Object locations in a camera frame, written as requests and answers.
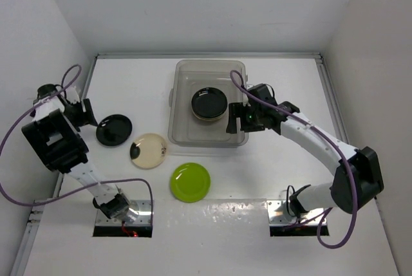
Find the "black plate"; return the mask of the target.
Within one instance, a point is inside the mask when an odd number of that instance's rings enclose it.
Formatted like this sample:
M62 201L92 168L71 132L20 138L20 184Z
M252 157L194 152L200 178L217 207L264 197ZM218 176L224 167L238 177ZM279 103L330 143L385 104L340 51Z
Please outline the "black plate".
M194 114L204 117L223 115L228 106L224 92L215 87L205 87L193 94L191 109Z
M133 124L124 115L115 114L105 117L97 125L95 135L97 141L106 147L123 144L131 135Z

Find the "cream plate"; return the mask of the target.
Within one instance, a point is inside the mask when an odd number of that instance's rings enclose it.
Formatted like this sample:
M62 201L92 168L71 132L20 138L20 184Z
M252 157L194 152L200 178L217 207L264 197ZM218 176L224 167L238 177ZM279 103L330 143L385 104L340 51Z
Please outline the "cream plate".
M166 140L156 133L145 133L131 143L129 157L140 169L153 169L165 160L167 154Z

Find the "lime green plate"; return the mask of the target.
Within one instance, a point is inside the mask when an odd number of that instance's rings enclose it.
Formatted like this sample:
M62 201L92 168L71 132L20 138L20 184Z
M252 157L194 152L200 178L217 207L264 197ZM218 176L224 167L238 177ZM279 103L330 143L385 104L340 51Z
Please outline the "lime green plate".
M172 195L184 203L204 199L211 187L208 170L199 163L183 163L171 174L169 188Z

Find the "yellow brown plate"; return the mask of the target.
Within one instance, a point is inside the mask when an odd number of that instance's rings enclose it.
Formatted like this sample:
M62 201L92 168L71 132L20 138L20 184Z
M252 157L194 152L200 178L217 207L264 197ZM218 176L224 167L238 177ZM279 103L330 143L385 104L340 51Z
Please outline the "yellow brown plate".
M221 120L224 117L224 115L219 115L219 116L216 116L216 117L209 118L209 117L204 117L204 116L194 114L194 117L197 118L198 120L202 121L202 122L210 122L211 123L211 122L217 122L218 120Z

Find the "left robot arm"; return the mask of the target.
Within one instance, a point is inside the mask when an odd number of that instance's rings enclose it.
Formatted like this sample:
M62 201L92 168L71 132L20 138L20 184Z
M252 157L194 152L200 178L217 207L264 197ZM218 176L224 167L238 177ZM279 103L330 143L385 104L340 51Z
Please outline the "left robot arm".
M98 123L89 99L74 95L68 100L58 93L55 84L39 87L30 115L33 119L22 127L22 133L50 171L67 174L89 186L95 208L108 219L130 225L138 217L137 207L115 182L104 183L105 177L94 166L80 128Z

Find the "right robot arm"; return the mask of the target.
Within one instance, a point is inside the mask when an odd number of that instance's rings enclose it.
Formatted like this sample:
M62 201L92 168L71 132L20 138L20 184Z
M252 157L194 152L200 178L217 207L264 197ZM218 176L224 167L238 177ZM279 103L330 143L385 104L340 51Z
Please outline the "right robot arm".
M227 133L273 130L317 158L333 176L330 183L305 185L295 191L285 208L290 217L334 207L351 214L384 190L379 159L372 148L358 149L317 128L292 103L277 103L264 84L250 88L247 98L246 104L228 105Z

